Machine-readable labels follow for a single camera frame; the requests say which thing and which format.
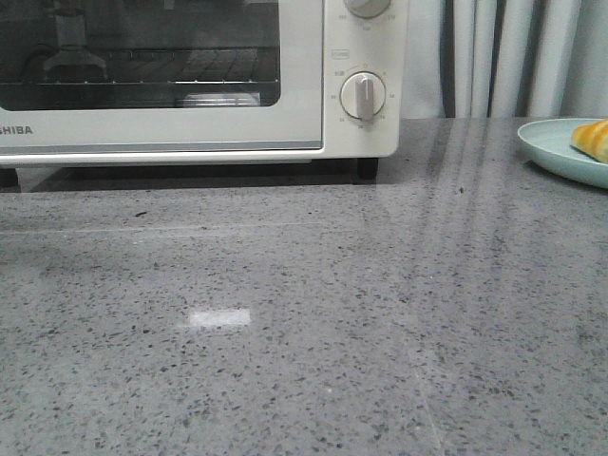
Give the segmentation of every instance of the terrazzo surface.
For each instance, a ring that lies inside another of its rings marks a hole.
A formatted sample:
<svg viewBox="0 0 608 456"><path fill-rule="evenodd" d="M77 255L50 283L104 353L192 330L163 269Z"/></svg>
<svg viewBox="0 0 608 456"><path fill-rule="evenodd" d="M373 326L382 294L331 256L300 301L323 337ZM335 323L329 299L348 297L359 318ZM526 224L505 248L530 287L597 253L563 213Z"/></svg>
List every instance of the terrazzo surface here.
<svg viewBox="0 0 608 456"><path fill-rule="evenodd" d="M607 455L608 192L525 122L405 121L371 185L20 169L0 454Z"/></svg>

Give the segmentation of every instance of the croissant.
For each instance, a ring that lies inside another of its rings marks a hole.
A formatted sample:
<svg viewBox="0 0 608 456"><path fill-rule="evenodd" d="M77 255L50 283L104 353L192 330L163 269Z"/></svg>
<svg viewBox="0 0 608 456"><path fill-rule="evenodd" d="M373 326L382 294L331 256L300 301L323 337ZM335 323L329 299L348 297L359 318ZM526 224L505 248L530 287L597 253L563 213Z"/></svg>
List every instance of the croissant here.
<svg viewBox="0 0 608 456"><path fill-rule="evenodd" d="M578 127L572 145L598 162L608 163L608 119Z"/></svg>

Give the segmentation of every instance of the oven door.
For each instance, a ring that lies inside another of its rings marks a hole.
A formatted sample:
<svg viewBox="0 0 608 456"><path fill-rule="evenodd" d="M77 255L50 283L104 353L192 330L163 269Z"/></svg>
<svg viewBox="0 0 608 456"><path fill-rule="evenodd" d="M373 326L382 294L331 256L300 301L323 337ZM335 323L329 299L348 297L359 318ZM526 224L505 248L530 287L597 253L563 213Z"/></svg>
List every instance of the oven door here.
<svg viewBox="0 0 608 456"><path fill-rule="evenodd" d="M11 154L322 147L322 0L8 0L0 24Z"/></svg>

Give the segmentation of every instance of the white toaster oven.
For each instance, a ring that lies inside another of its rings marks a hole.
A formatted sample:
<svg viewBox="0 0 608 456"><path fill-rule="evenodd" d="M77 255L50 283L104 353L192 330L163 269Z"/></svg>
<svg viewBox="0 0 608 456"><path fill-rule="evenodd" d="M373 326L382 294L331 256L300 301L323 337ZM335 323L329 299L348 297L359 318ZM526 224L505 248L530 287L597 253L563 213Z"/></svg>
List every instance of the white toaster oven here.
<svg viewBox="0 0 608 456"><path fill-rule="evenodd" d="M358 159L399 139L408 0L4 0L0 171Z"/></svg>

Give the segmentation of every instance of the control knob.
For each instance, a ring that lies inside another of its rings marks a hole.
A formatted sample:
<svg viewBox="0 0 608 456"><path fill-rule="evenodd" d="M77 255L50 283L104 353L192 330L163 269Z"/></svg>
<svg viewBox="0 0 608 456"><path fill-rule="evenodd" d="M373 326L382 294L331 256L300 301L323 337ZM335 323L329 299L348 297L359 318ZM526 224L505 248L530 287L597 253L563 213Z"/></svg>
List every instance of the control knob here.
<svg viewBox="0 0 608 456"><path fill-rule="evenodd" d="M353 74L342 86L342 107L355 119L371 122L382 106L387 92L382 80L367 71Z"/></svg>
<svg viewBox="0 0 608 456"><path fill-rule="evenodd" d="M390 6L390 0L344 0L344 2L352 14L364 19L376 17Z"/></svg>

